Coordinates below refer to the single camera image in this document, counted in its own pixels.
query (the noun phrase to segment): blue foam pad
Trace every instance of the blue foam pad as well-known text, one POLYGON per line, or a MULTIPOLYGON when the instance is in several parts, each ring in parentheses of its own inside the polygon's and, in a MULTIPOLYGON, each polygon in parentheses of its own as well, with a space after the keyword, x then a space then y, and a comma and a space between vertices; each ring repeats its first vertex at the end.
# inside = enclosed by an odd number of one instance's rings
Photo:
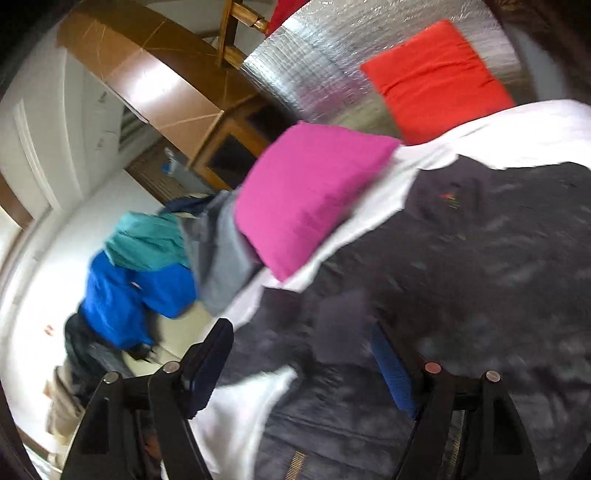
POLYGON ((413 399, 410 377, 379 325, 375 325, 372 330, 371 348, 394 403, 399 410, 414 419, 418 413, 418 404, 413 399))

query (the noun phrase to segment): pillow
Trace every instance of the pillow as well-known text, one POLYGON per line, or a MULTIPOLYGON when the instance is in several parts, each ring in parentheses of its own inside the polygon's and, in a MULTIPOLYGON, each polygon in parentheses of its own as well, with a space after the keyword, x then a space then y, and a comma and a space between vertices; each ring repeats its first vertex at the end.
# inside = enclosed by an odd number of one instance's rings
POLYGON ((280 281, 302 267, 400 141, 299 122, 263 152, 236 200, 238 229, 280 281))
POLYGON ((361 70, 384 97, 407 145, 515 106, 449 20, 370 59, 361 70))
POLYGON ((275 9, 273 10, 273 16, 269 20, 269 26, 265 32, 265 36, 271 35, 277 28, 283 25, 283 22, 296 13, 310 0, 279 0, 275 9))

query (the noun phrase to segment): tiled floor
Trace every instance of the tiled floor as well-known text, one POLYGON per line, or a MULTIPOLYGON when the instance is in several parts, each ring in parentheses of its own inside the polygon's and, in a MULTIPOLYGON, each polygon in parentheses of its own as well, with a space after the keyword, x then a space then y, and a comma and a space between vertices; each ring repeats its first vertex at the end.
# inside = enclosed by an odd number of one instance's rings
POLYGON ((172 146, 163 137, 126 168, 127 173, 161 203, 189 193, 176 179, 162 171, 168 163, 164 149, 172 146))

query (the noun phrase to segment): pink pillow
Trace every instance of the pink pillow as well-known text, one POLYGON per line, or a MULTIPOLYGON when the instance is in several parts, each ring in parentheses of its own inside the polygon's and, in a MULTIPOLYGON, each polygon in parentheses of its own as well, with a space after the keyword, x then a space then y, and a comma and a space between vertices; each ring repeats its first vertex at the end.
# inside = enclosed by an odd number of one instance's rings
POLYGON ((399 145, 299 122, 263 152, 242 185, 235 218, 278 280, 308 261, 399 145))

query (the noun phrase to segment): zipper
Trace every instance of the zipper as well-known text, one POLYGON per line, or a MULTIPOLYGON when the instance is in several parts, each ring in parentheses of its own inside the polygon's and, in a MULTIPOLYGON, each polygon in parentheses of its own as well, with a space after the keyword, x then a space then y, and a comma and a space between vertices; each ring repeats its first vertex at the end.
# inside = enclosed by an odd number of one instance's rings
POLYGON ((304 468, 304 462, 306 461, 306 454, 296 452, 294 457, 291 459, 290 467, 287 470, 285 480, 297 480, 300 476, 301 470, 304 468))

